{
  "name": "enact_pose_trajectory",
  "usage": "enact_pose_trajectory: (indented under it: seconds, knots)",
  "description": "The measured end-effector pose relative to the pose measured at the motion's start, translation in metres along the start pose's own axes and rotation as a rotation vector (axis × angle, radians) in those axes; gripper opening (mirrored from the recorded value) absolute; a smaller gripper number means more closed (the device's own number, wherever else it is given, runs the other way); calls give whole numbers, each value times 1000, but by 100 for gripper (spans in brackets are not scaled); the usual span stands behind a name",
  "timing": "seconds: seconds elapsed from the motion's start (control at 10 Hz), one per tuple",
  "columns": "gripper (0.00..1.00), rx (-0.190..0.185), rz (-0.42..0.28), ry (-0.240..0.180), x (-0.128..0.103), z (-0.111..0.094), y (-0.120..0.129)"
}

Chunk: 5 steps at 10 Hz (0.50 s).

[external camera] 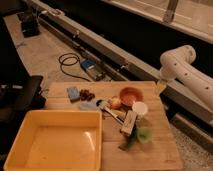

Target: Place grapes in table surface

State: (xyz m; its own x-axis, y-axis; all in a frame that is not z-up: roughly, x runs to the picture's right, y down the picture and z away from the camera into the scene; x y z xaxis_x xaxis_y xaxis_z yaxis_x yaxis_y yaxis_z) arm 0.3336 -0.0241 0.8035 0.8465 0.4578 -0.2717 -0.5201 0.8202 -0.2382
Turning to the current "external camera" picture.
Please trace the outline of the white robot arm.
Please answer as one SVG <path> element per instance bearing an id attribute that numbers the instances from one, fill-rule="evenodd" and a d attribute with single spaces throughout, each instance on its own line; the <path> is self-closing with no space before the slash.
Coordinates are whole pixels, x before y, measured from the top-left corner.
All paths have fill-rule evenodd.
<path id="1" fill-rule="evenodd" d="M 180 46 L 161 54 L 159 81 L 168 84 L 175 78 L 188 87 L 210 110 L 213 110 L 213 78 L 192 66 L 196 51 L 190 45 Z"/>

